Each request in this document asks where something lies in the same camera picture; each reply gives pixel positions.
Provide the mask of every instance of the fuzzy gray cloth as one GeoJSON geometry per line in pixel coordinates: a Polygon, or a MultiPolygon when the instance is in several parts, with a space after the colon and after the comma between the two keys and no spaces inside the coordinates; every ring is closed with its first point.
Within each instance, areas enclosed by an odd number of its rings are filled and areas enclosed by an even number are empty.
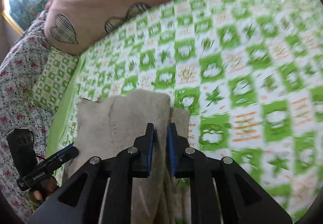
{"type": "Polygon", "coordinates": [[[166,94],[135,90],[127,96],[110,97],[78,105],[78,137],[74,146],[80,155],[68,168],[69,177],[89,158],[106,159],[131,147],[136,137],[144,135],[147,123],[157,130],[150,176],[134,178],[131,201],[131,223],[175,223],[174,182],[166,164],[167,125],[175,122],[179,135],[187,136],[189,114],[172,110],[166,94]]]}

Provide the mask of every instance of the green and white bedsheet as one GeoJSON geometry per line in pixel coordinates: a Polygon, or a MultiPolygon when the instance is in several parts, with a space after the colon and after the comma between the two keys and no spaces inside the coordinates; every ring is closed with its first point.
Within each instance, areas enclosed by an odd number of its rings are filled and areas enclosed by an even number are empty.
{"type": "MultiPolygon", "coordinates": [[[[231,156],[297,220],[323,180],[322,21],[319,0],[175,0],[151,9],[84,53],[58,149],[77,136],[81,98],[164,92],[189,110],[192,147],[231,156]]],[[[177,217],[190,222],[185,197],[177,217]]]]}

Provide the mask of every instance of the human hand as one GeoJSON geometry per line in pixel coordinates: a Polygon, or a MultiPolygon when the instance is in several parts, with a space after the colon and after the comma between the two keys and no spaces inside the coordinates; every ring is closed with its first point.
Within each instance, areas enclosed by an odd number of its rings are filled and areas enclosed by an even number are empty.
{"type": "Polygon", "coordinates": [[[41,182],[41,185],[44,187],[44,189],[47,192],[47,197],[43,198],[41,192],[39,190],[35,190],[33,192],[33,196],[35,197],[35,199],[37,199],[38,201],[44,201],[46,199],[48,199],[55,190],[57,190],[58,186],[57,186],[57,182],[56,179],[54,177],[50,177],[46,180],[43,180],[41,182]]]}

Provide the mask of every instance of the metal pivot screw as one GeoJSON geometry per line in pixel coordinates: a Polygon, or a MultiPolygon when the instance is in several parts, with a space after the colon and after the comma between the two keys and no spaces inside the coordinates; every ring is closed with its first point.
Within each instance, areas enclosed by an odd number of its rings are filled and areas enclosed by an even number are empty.
{"type": "Polygon", "coordinates": [[[195,149],[194,148],[186,148],[185,153],[186,154],[193,154],[193,153],[195,153],[195,149]]]}
{"type": "Polygon", "coordinates": [[[233,159],[232,159],[232,158],[230,158],[229,156],[225,156],[225,157],[223,158],[223,162],[224,162],[225,164],[230,165],[230,164],[233,162],[233,159]]]}
{"type": "Polygon", "coordinates": [[[90,164],[95,165],[100,162],[100,158],[98,156],[93,156],[90,158],[90,164]]]}
{"type": "Polygon", "coordinates": [[[138,149],[136,147],[130,147],[128,148],[128,153],[135,154],[138,152],[138,149]]]}

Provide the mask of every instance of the finger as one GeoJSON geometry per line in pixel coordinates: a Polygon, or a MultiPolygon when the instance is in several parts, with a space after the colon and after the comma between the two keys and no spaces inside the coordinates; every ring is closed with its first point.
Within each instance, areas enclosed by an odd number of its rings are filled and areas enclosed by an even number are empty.
{"type": "Polygon", "coordinates": [[[34,191],[34,197],[35,197],[35,199],[37,199],[37,200],[43,200],[43,197],[42,197],[42,195],[41,195],[40,191],[38,191],[38,190],[35,190],[35,191],[34,191]]]}
{"type": "Polygon", "coordinates": [[[56,180],[53,177],[51,177],[48,180],[47,190],[49,192],[54,192],[56,189],[57,189],[57,182],[56,182],[56,180]]]}

